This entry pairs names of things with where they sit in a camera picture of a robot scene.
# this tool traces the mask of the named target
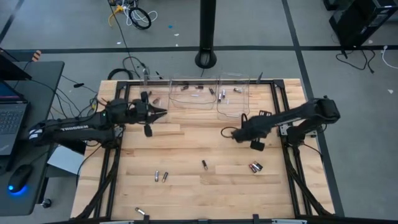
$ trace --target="floor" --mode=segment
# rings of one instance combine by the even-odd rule
[[[0,47],[17,52],[42,50],[41,61],[64,61],[63,75],[92,89],[97,89],[112,69],[121,68],[127,56],[117,25],[108,25],[110,9],[105,0],[56,4],[50,0],[0,0],[0,5]],[[298,42],[291,36],[286,6]],[[152,73],[165,77],[199,76],[202,70],[193,61],[194,46],[199,42],[199,0],[141,0],[140,7],[159,13],[148,30],[128,27],[126,18],[118,15],[127,46],[137,51],[133,56]],[[264,72],[263,78],[301,78],[307,95],[313,92],[335,100],[341,119],[329,125],[325,138],[345,215],[398,220],[398,73],[384,64],[380,50],[371,62],[374,74],[337,61],[335,55],[340,51],[330,47],[338,45],[328,23],[331,15],[322,0],[218,0],[218,61],[204,76],[233,72],[256,78]],[[366,45],[396,46],[397,36],[398,22],[386,22]],[[316,51],[306,46],[329,48]],[[398,50],[389,50],[386,58],[398,66]],[[349,55],[348,61],[358,66],[364,63],[359,51]],[[73,88],[66,79],[59,88],[79,108],[93,97],[84,88]],[[0,217],[0,222],[66,220],[75,194],[73,183],[73,177],[50,179],[46,196],[54,201],[53,207],[45,210],[38,206],[28,217]]]

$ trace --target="laptop keyboard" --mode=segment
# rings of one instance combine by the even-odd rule
[[[15,134],[24,111],[0,110],[0,134]]]

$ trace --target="gray desk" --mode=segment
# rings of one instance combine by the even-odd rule
[[[22,69],[26,62],[16,62]],[[63,62],[31,62],[25,71],[38,82],[47,84],[56,89],[60,81],[64,63]],[[37,203],[44,182],[47,159],[50,153],[44,154],[32,165],[34,170],[27,182],[26,191],[20,195],[12,195],[7,190],[10,176],[17,167],[28,164],[40,154],[48,151],[50,146],[34,147],[25,139],[29,135],[29,128],[38,122],[47,119],[54,93],[48,88],[30,81],[20,81],[16,90],[22,93],[30,101],[28,115],[24,122],[24,129],[14,150],[17,152],[14,165],[10,172],[0,175],[0,216],[29,215],[33,212],[34,205]],[[6,158],[0,158],[0,166],[6,162]]]

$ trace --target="laptop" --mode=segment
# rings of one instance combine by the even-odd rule
[[[0,80],[0,156],[8,156],[14,148],[29,102]]]

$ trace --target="computer mouse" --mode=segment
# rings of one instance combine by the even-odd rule
[[[8,190],[11,193],[16,193],[26,185],[26,182],[33,171],[33,166],[24,164],[19,166],[11,175],[8,181]]]

